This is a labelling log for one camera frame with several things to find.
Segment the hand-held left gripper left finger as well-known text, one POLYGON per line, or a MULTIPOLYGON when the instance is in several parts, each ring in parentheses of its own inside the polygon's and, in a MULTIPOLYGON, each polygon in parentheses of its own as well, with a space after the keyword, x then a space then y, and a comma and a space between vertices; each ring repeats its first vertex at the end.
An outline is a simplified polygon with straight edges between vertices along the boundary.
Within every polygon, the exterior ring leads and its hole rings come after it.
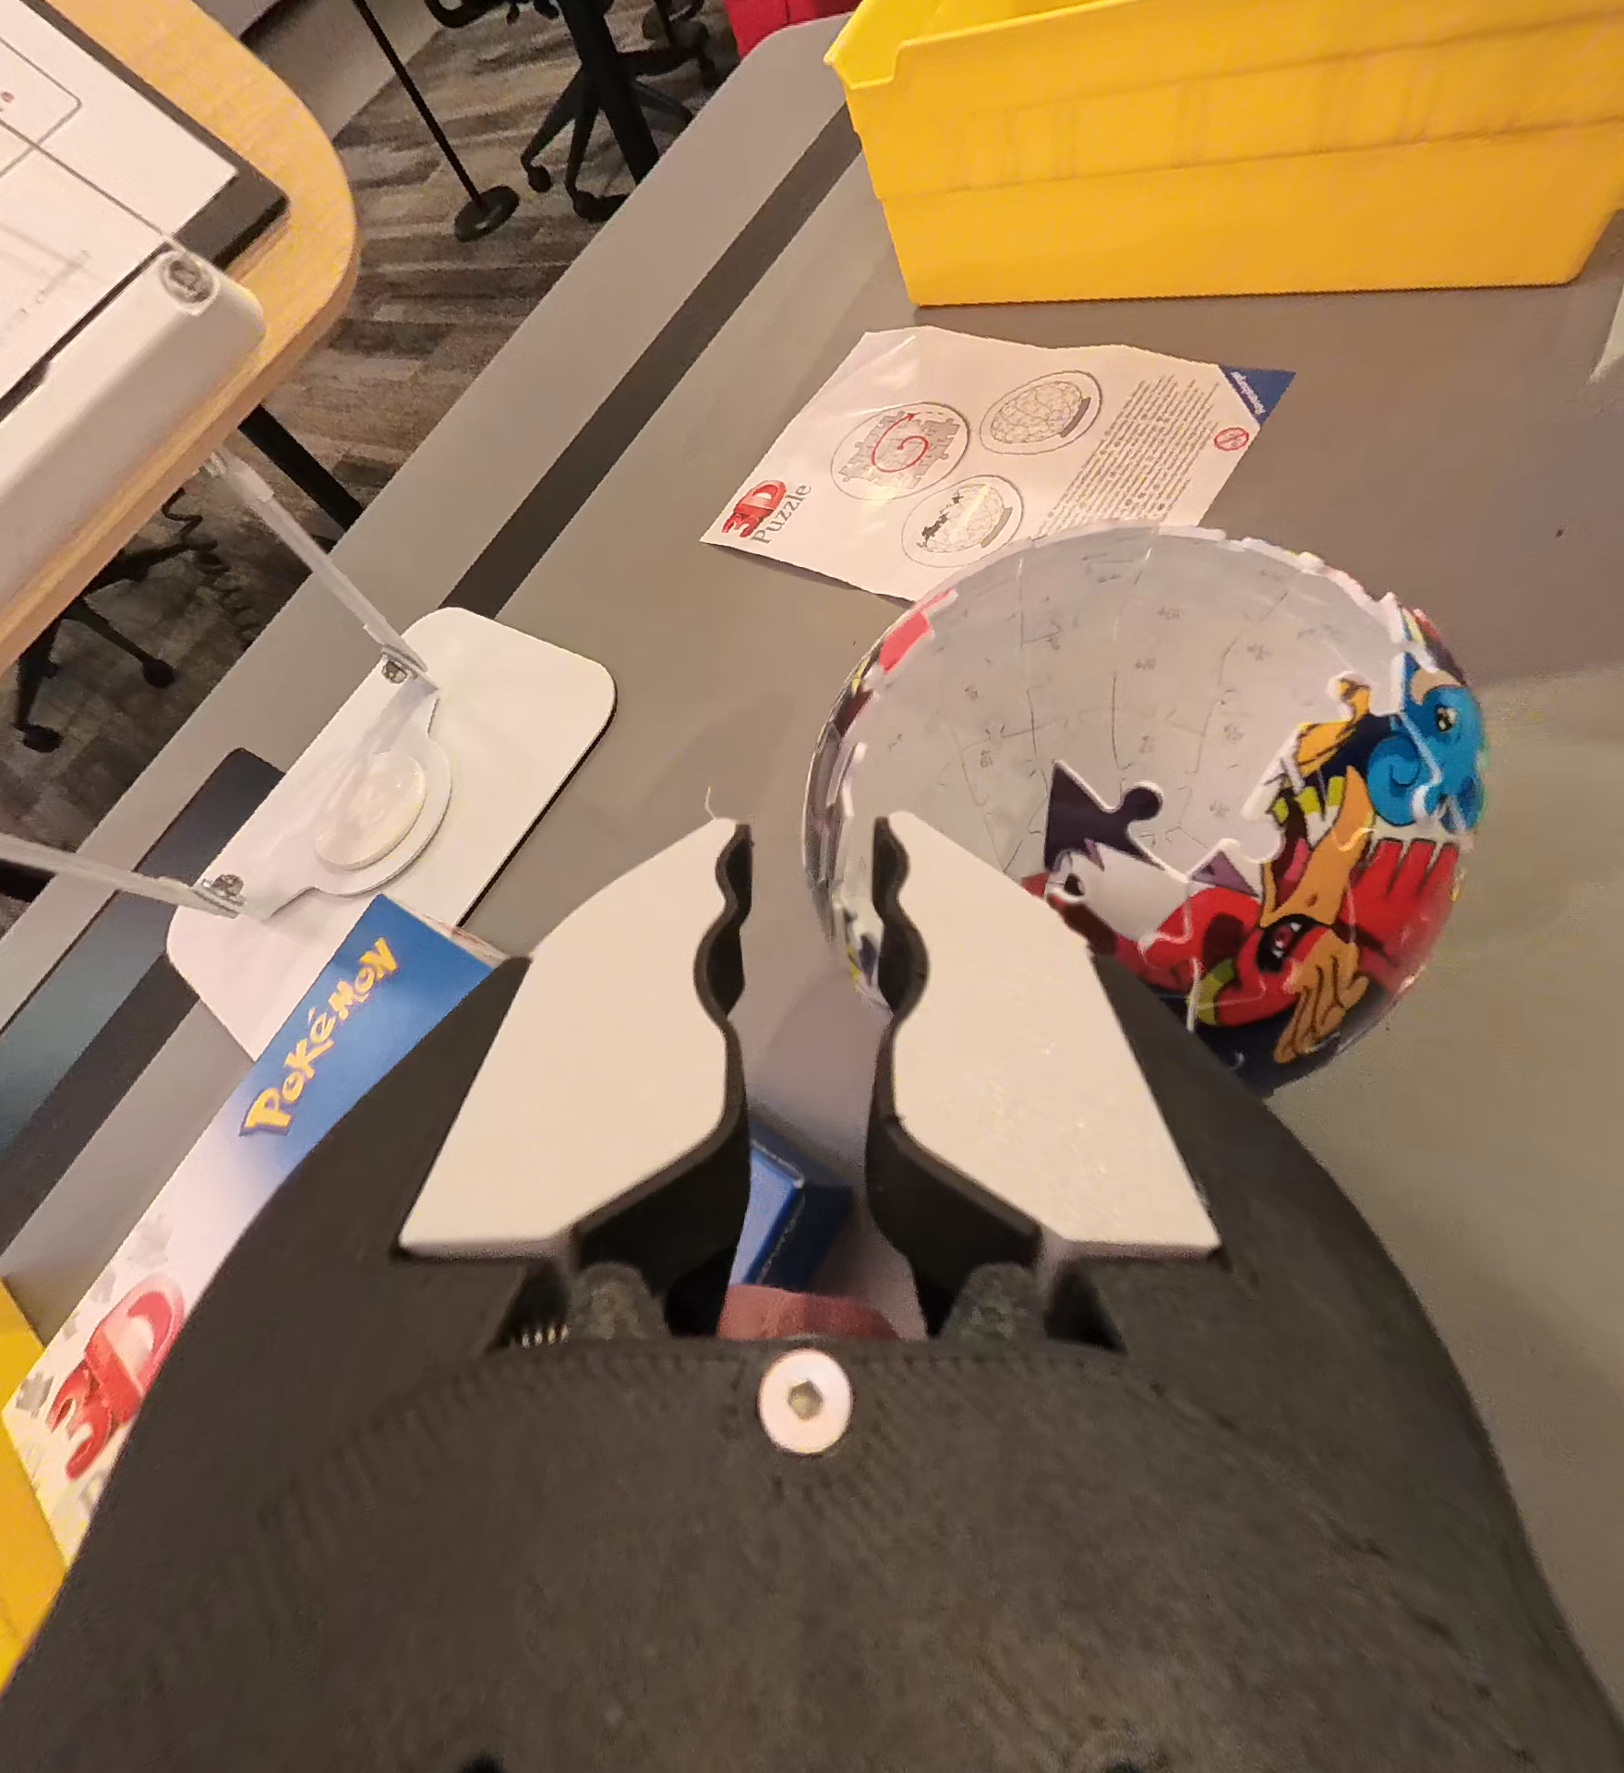
POLYGON ((706 820, 618 876, 449 1013, 393 1073, 393 1259, 501 1270, 566 1300, 620 1278, 667 1332, 715 1319, 749 1196, 745 989, 754 840, 706 820))

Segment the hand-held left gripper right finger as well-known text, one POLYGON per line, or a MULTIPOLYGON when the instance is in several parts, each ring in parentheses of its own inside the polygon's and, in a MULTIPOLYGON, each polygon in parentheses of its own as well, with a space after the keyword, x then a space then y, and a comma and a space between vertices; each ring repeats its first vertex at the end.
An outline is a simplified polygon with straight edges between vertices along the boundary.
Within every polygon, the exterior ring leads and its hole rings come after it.
POLYGON ((873 829, 888 1027, 866 1135, 873 1224, 929 1338, 968 1310, 1121 1338, 1104 1274, 1224 1282, 1218 1226, 1110 1000, 1041 900, 914 814, 873 829))

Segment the colourful puzzle ball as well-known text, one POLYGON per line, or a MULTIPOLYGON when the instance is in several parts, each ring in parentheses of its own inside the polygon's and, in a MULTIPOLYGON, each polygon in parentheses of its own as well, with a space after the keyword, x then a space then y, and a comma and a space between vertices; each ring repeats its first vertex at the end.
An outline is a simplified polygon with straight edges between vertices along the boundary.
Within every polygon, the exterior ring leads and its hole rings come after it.
POLYGON ((881 1002, 873 824, 920 816, 1121 963, 1259 1097, 1410 991, 1488 805, 1417 609, 1216 531, 1017 544, 905 609, 808 768, 823 935, 881 1002))

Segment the blue puzzle box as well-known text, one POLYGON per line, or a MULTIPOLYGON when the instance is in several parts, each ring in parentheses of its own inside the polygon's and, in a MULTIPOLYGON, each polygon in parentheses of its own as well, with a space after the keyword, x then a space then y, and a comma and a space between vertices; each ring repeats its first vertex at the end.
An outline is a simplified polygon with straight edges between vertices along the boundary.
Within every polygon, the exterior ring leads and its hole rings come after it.
MULTIPOLYGON (((2 1408, 71 1570, 89 1535, 151 1561, 222 1542, 378 1403, 505 1343, 568 1341, 570 1295, 402 1272, 393 1220, 402 1108, 395 1069, 521 958, 374 898, 246 1081, 173 1170, 110 1267, 2 1408)), ((749 1196, 719 1267, 808 1293, 851 1189, 784 1166, 749 1136, 749 1196)))

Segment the person's left hand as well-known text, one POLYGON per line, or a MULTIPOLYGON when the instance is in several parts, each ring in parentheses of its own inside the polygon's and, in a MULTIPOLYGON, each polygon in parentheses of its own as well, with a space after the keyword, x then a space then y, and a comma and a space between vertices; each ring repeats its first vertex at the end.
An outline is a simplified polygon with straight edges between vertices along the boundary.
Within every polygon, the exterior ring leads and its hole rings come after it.
POLYGON ((896 1341, 896 1328, 868 1304, 732 1284, 726 1289, 715 1336, 723 1341, 896 1341))

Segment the black office chair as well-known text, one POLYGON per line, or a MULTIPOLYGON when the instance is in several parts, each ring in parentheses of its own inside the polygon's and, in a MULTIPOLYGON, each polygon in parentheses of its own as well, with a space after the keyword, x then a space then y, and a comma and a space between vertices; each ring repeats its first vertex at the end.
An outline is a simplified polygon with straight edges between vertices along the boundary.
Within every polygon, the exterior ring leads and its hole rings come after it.
POLYGON ((555 177, 542 155, 568 136, 562 179, 559 181, 572 211, 588 224, 611 220, 624 198, 590 192, 583 172, 600 123, 605 123, 631 187, 639 187, 661 159, 654 123, 674 131, 689 127, 693 110, 687 101, 657 88, 661 77, 693 71, 702 93, 715 92, 730 60, 719 56, 700 2, 652 2, 644 13, 644 41, 635 49, 615 43, 607 23, 611 4, 534 2, 527 10, 562 23, 577 66, 561 95, 520 153, 521 170, 534 194, 553 188, 555 177))
POLYGON ((169 544, 130 544, 117 552, 93 576, 91 585, 54 615, 45 632, 17 658, 9 725, 28 751, 45 756, 58 751, 63 742, 60 730, 35 721, 33 715, 43 686, 58 673, 54 647, 60 632, 69 624, 84 628, 112 652, 130 660, 147 688, 168 689, 177 682, 177 671, 166 660, 149 654, 134 639, 115 630, 114 622, 91 606, 93 593, 112 585, 140 585, 156 566, 175 561, 196 561, 203 568, 222 566, 220 552, 203 533, 201 520, 181 529, 169 544))

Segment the white instruction leaflet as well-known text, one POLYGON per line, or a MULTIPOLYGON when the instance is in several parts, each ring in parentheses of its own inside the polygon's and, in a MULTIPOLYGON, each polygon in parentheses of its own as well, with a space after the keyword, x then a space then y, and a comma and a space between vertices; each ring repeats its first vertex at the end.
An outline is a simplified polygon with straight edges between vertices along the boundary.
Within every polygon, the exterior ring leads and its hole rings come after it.
POLYGON ((1197 527, 1294 378, 1125 343, 868 332, 704 544, 916 604, 1069 529, 1197 527))

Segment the black pole stand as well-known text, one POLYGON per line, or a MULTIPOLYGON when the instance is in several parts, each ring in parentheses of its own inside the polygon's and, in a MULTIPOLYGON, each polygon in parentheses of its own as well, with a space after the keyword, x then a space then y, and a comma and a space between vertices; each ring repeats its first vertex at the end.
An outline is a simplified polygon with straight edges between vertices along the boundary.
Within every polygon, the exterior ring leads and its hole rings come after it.
POLYGON ((358 21, 367 28, 393 79, 412 103, 447 170, 453 174, 453 179, 462 190, 464 201, 454 213, 451 224, 454 239, 469 244, 495 233, 516 215, 520 207, 518 194, 508 187, 484 188, 473 179, 460 153, 449 142, 443 123, 436 118, 428 101, 425 101, 425 93, 395 49, 393 39, 387 36, 374 8, 369 2, 350 2, 348 6, 358 15, 358 21))

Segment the black clipboard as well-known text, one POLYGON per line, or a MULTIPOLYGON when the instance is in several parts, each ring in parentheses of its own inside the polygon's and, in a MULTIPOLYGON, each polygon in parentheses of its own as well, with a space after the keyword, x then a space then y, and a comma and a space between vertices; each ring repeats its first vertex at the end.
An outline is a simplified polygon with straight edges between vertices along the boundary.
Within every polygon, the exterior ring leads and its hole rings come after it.
POLYGON ((184 43, 181 12, 196 4, 28 2, 73 43, 106 66, 143 101, 177 121, 225 166, 223 188, 177 231, 222 269, 233 267, 287 209, 287 194, 212 127, 212 92, 188 75, 203 75, 203 41, 184 43))

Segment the light wooden board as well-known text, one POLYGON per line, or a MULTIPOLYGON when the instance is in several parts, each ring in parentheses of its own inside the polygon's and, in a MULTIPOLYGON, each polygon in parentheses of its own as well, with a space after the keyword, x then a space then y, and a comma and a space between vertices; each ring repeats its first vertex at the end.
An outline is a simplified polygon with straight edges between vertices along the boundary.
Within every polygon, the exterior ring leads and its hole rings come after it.
POLYGON ((218 21, 190 2, 69 2, 54 12, 266 174, 287 209, 229 269, 261 304, 263 341, 0 607, 0 676, 326 341, 359 267, 354 200, 331 140, 305 103, 218 21))

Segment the printed instruction sheet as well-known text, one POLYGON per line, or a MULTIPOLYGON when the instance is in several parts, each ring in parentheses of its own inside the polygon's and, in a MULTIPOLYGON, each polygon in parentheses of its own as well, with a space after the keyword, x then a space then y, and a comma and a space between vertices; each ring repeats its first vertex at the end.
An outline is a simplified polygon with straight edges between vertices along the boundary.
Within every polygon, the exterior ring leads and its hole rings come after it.
POLYGON ((0 412, 225 179, 50 21, 0 2, 0 412))

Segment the red storage bin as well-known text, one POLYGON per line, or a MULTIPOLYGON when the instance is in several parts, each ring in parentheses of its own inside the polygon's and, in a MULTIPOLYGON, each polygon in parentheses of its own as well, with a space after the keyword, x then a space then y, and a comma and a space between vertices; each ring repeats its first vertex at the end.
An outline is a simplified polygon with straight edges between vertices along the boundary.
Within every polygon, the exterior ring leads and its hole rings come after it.
POLYGON ((750 56, 767 38, 805 23, 845 17, 860 2, 724 2, 739 58, 750 56))

